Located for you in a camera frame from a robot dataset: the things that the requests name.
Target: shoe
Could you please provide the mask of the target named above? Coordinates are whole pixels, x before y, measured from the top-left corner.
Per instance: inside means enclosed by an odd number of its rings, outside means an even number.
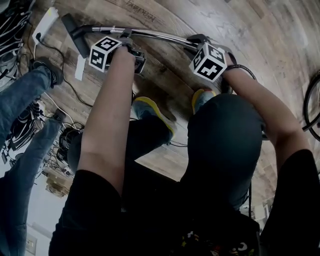
[[[36,60],[31,59],[29,63],[29,71],[35,70],[39,67],[46,67],[51,72],[51,80],[50,80],[50,86],[53,88],[55,85],[61,85],[64,80],[64,75],[62,73],[62,70],[58,68],[57,66],[53,65],[50,60],[46,57],[39,57]]]
[[[66,119],[66,114],[63,113],[59,108],[57,108],[52,117],[58,120],[59,122],[64,123]]]
[[[148,116],[156,116],[160,118],[170,131],[169,141],[171,141],[171,139],[174,137],[177,131],[175,123],[160,112],[157,104],[152,99],[148,97],[137,97],[132,103],[132,110],[139,120]]]
[[[210,99],[217,96],[217,94],[210,89],[199,89],[197,90],[194,95],[192,96],[192,110],[193,114],[195,115],[199,109],[206,104]]]

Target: black t-shirt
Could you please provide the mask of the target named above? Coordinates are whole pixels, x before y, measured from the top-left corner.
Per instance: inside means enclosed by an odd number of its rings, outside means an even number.
[[[273,208],[259,225],[227,209],[191,215],[179,202],[129,215],[102,177],[80,170],[50,243],[50,255],[314,255],[320,240],[320,183],[312,153],[283,164]]]

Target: sleeve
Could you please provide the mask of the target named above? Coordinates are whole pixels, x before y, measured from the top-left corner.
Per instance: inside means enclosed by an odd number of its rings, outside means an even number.
[[[117,247],[121,199],[115,188],[99,175],[76,172],[49,255],[106,255]]]
[[[300,150],[280,169],[273,207],[261,234],[271,255],[314,255],[320,241],[320,182],[313,154]]]

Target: white cube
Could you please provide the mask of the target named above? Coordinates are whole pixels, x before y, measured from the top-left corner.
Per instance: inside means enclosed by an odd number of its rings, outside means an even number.
[[[227,69],[225,51],[205,42],[189,67],[195,75],[214,82]]]
[[[106,36],[91,46],[89,65],[104,72],[108,54],[122,44],[110,36]]]

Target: power strip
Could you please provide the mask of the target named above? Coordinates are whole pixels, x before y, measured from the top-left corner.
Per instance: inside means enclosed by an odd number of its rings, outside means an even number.
[[[38,33],[41,34],[40,40],[43,39],[43,37],[47,34],[48,30],[51,28],[51,26],[55,23],[55,21],[59,18],[58,10],[54,7],[50,7],[43,18],[40,20],[38,26],[35,28],[32,38],[34,43],[37,45],[39,44],[38,39],[36,39],[36,35]]]

